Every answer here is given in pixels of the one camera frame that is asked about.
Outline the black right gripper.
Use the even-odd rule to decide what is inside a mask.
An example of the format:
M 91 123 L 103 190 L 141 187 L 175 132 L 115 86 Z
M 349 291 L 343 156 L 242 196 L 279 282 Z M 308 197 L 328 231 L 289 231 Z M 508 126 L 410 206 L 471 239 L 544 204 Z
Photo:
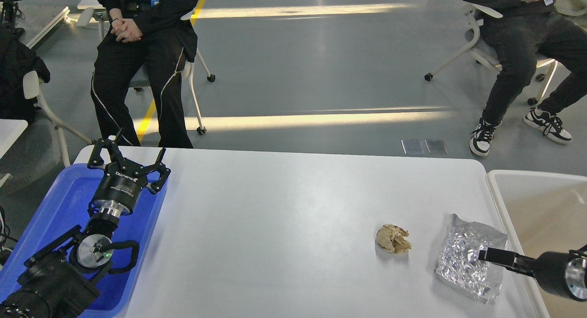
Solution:
M 514 273 L 534 276 L 537 284 L 547 293 L 573 301 L 587 300 L 585 245 L 568 253 L 548 251 L 537 259 L 513 251 L 487 248 L 480 250 L 478 260 Z

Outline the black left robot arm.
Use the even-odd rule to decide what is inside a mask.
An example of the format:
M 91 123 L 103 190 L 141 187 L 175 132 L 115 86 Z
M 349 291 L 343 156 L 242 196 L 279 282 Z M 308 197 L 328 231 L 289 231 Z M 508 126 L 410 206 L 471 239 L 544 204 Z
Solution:
M 138 278 L 171 173 L 94 143 L 86 167 L 67 167 L 1 272 L 3 318 L 75 318 L 119 311 Z

